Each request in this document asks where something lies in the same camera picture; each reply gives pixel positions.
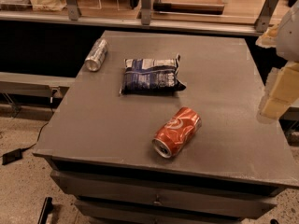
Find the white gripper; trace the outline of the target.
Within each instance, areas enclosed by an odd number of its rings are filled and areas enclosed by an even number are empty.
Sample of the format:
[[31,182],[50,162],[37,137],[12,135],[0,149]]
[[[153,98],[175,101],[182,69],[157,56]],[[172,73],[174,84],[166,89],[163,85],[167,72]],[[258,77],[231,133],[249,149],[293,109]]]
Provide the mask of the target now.
[[277,55],[287,62],[282,68],[272,68],[261,98],[257,120],[271,124],[299,99],[299,0],[284,15],[280,24],[268,27],[255,44],[269,49],[276,47]]

